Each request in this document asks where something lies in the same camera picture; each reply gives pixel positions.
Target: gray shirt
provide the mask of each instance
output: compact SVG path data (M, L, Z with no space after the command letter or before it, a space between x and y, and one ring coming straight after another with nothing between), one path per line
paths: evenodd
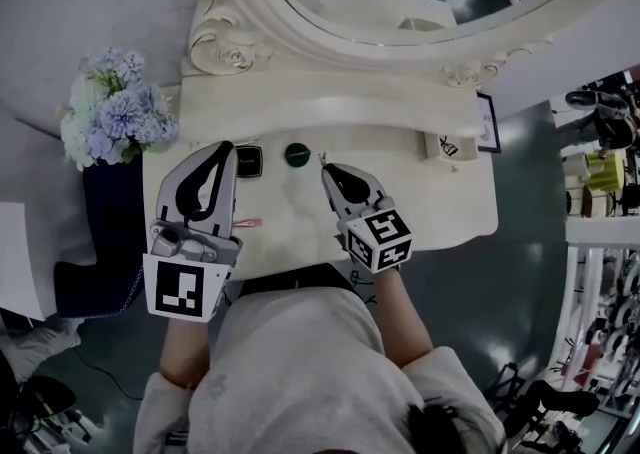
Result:
M134 453L169 452L167 433L188 421L190 454L409 454L404 419L410 404L425 400L458 410L469 452L484 452L487 442L495 452L504 437L451 349L400 370L384 356L380 332L355 294L254 294L229 309L211 370L193 394L151 377Z

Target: picture frame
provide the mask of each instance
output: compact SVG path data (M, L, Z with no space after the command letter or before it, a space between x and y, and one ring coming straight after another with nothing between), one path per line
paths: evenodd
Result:
M499 154L502 152L502 148L500 147L496 112L493 109L493 99L484 93L478 92L477 95L478 103L480 104L480 111L482 113L482 124L485 129L485 133L476 138L478 151Z

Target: ornate mirror frame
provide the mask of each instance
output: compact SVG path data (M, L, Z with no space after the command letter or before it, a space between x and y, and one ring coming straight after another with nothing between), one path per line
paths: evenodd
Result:
M550 43L550 35L599 1L526 0L461 26L390 33L384 43L373 43L352 41L363 38L314 17L294 0L197 0L190 64L195 73L234 75L266 68L274 55L293 55L320 67L421 74L450 86L474 87L497 75L513 52Z

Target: flower bouquet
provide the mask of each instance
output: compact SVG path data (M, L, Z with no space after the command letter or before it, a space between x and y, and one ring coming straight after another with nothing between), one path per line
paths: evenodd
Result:
M158 86L143 82L143 69L140 54L111 47L81 61L60 122L65 152L79 171L100 159L129 163L176 140L178 123Z

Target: vanity table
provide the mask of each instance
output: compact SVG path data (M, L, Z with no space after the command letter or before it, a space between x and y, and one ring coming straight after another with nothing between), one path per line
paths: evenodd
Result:
M180 139L144 156L145 217L155 219L162 179L193 151L225 139L260 146L262 176L239 180L235 219L263 225L235 232L244 248L234 279L346 258L318 153L380 180L414 250L492 234L491 156L427 157L424 133L481 135L476 89L597 0L530 0L462 26L439 1L340 1L196 0L174 101ZM293 142L312 152L302 168L284 160Z

